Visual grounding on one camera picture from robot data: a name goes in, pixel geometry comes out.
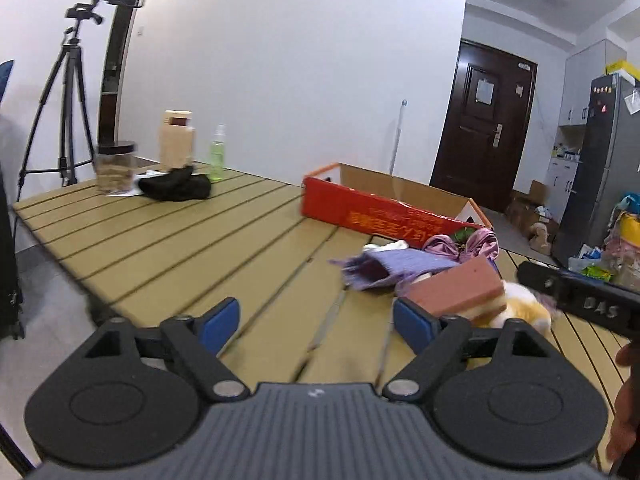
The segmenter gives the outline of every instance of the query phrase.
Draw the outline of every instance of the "white cabinet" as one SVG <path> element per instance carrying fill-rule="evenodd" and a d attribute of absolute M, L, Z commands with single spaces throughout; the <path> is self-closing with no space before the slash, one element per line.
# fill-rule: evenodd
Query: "white cabinet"
<path fill-rule="evenodd" d="M 560 223 L 571 195 L 578 162 L 552 157 L 546 172 L 545 184 L 548 189 L 545 205 L 552 218 Z"/>
<path fill-rule="evenodd" d="M 602 40 L 566 60 L 558 126 L 587 123 L 591 81 L 604 74 L 607 64 L 619 59 L 626 59 L 626 52 Z"/>
<path fill-rule="evenodd" d="M 560 120 L 558 126 L 572 124 L 572 115 L 575 106 L 575 89 L 580 77 L 580 58 L 578 54 L 566 60 L 564 68 L 564 89 L 562 90 L 562 105 L 560 107 Z"/>

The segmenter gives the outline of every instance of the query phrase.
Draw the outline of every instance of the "black cloth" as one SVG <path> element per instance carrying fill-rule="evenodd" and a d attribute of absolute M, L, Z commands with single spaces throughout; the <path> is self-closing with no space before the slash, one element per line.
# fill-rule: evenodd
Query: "black cloth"
<path fill-rule="evenodd" d="M 160 176 L 141 178 L 138 187 L 145 196 L 162 202 L 203 200 L 209 198 L 211 192 L 209 177 L 204 174 L 194 175 L 193 166 L 171 170 Z"/>

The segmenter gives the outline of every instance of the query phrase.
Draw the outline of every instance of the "glass jar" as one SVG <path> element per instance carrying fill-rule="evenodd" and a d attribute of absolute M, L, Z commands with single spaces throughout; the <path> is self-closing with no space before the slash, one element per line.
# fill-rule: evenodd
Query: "glass jar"
<path fill-rule="evenodd" d="M 129 140 L 98 145 L 95 174 L 101 192 L 111 194 L 131 190 L 135 153 L 136 143 Z"/>

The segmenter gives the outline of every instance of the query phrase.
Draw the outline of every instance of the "finger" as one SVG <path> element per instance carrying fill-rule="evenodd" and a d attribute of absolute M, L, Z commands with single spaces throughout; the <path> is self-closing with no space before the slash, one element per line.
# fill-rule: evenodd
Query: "finger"
<path fill-rule="evenodd" d="M 618 449 L 616 443 L 613 440 L 609 440 L 609 443 L 607 444 L 607 447 L 605 449 L 607 460 L 609 462 L 617 462 L 623 454 L 624 452 Z"/>
<path fill-rule="evenodd" d="M 633 363 L 640 363 L 640 346 L 628 343 L 616 354 L 616 364 L 619 366 L 631 366 Z"/>
<path fill-rule="evenodd" d="M 615 418 L 611 425 L 610 439 L 607 444 L 606 455 L 615 462 L 620 456 L 629 451 L 636 442 L 636 430 L 633 426 Z"/>
<path fill-rule="evenodd" d="M 616 413 L 616 420 L 629 422 L 634 412 L 633 391 L 631 380 L 626 380 L 622 386 L 616 400 L 613 402 L 613 409 Z"/>

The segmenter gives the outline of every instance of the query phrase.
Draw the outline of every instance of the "purple cloth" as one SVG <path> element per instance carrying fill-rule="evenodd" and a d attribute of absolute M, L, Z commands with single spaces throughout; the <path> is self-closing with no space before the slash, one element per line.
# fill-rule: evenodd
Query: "purple cloth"
<path fill-rule="evenodd" d="M 342 266 L 344 283 L 355 290 L 396 285 L 398 294 L 426 272 L 440 272 L 457 265 L 449 258 L 418 249 L 366 251 L 346 260 L 330 261 Z"/>
<path fill-rule="evenodd" d="M 435 235 L 429 238 L 422 250 L 444 256 L 461 264 L 475 258 L 476 256 L 484 256 L 490 260 L 495 260 L 500 251 L 498 247 L 498 238 L 491 229 L 486 227 L 478 229 L 466 241 L 462 249 L 447 235 Z"/>

